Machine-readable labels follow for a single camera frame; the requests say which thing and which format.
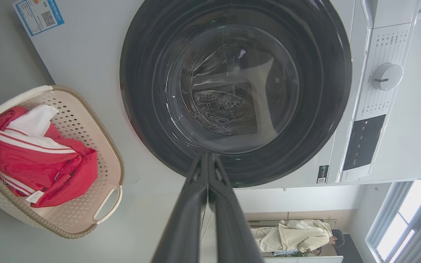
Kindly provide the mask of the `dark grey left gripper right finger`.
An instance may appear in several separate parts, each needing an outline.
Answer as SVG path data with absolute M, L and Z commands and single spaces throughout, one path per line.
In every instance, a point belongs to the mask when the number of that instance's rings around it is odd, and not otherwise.
M 209 153 L 208 160 L 209 205 L 215 215 L 217 262 L 264 262 L 220 158 Z

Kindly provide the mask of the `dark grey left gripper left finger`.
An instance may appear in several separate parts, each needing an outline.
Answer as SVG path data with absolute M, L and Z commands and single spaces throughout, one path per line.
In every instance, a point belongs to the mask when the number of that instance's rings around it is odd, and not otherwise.
M 152 263 L 198 263 L 201 214 L 208 198 L 208 153 L 192 163 Z

